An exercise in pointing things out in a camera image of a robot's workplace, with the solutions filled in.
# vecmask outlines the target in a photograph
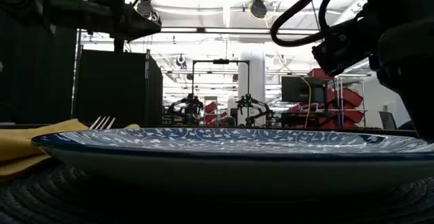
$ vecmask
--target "black curtain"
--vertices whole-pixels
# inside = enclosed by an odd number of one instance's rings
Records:
[[[0,11],[0,122],[71,118],[76,30],[23,26]]]

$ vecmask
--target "plate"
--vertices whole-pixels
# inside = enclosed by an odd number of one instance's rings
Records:
[[[155,190],[315,198],[434,175],[434,145],[405,137],[247,128],[47,134],[33,143],[84,171]]]

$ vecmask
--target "black panel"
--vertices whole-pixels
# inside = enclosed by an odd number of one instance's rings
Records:
[[[71,118],[76,31],[22,26],[0,11],[0,122]]]
[[[83,50],[77,79],[81,122],[103,115],[116,117],[115,126],[161,124],[161,71],[146,54]]]
[[[324,79],[305,77],[311,86],[311,102],[324,102]],[[309,102],[309,87],[300,77],[282,77],[282,102]]]

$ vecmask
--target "woven placemat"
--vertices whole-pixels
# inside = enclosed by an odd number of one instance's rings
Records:
[[[434,223],[434,178],[321,201],[216,203],[190,197],[103,181],[59,165],[2,184],[0,223],[144,223],[155,216],[172,218],[175,212],[191,220],[201,209],[211,211],[211,219],[238,214],[245,220],[280,216],[286,223]]]

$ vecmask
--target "white column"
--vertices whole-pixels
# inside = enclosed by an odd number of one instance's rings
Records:
[[[252,98],[265,102],[265,54],[262,44],[247,43],[240,45],[240,60],[250,61],[250,94]],[[244,63],[238,65],[238,99],[248,93],[248,66]],[[250,115],[256,115],[257,110],[250,108]],[[243,115],[238,112],[238,124],[245,124],[247,109]],[[265,124],[265,117],[256,120],[258,125]]]

